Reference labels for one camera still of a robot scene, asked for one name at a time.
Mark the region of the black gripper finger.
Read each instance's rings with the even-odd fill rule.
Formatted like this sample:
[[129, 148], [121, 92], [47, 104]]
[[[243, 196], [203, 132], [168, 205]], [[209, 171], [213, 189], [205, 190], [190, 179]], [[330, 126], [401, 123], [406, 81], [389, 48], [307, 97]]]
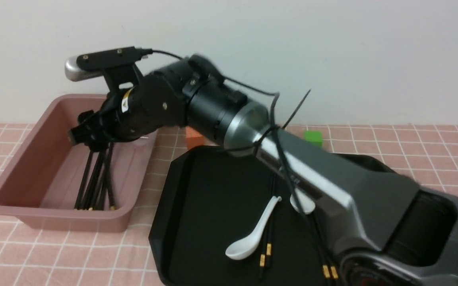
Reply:
[[113, 145], [114, 142], [111, 141], [88, 141], [90, 152], [107, 152]]
[[68, 139], [71, 145], [88, 145], [94, 142], [92, 135], [92, 130], [86, 126], [76, 126], [69, 130]]

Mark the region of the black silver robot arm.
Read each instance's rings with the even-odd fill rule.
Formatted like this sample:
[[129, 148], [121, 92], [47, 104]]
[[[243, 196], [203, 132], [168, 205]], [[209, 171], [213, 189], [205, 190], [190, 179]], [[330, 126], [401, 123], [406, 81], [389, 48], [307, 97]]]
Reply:
[[194, 54], [143, 75], [155, 50], [118, 48], [73, 56], [66, 78], [103, 77], [98, 112], [69, 131], [73, 145], [131, 142], [161, 127], [189, 126], [236, 156], [253, 155], [324, 212], [324, 250], [347, 285], [458, 286], [458, 197], [395, 172], [368, 170], [290, 134], [274, 109], [232, 89]]

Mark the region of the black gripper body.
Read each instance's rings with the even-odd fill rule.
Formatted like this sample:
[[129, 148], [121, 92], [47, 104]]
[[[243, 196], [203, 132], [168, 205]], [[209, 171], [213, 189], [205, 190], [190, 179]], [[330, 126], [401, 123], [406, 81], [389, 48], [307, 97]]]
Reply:
[[185, 127], [189, 101], [178, 80], [148, 74], [137, 86], [109, 96], [79, 126], [91, 129], [94, 141], [131, 142], [161, 127]]

